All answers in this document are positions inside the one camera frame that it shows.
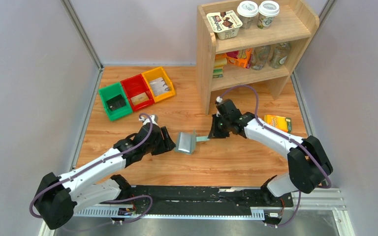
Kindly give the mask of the green card holder wallet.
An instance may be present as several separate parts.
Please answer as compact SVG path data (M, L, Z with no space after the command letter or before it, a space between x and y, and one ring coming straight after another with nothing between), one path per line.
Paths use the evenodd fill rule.
M190 133L180 132L176 141L175 152L184 154L193 154L196 147L196 131L193 130Z

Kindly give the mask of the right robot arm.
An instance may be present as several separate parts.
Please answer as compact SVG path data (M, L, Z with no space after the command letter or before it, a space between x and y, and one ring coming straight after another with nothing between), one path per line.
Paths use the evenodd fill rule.
M212 115L210 139L239 135L257 141L287 159L288 172L272 177L262 185L261 199L266 205L275 205L286 193L309 194L324 180L329 180L333 167L318 138L288 134L253 113L242 114L230 99L218 97L215 104L217 112Z

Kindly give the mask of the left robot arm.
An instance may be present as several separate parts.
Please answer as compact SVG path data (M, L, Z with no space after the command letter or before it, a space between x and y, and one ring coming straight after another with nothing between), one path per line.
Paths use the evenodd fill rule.
M32 201L49 229L66 224L72 216L90 206L116 200L129 201L128 182L115 172L140 161L144 155L159 155L176 147L166 127L156 123L144 124L139 132L117 141L100 157L68 173L46 174Z

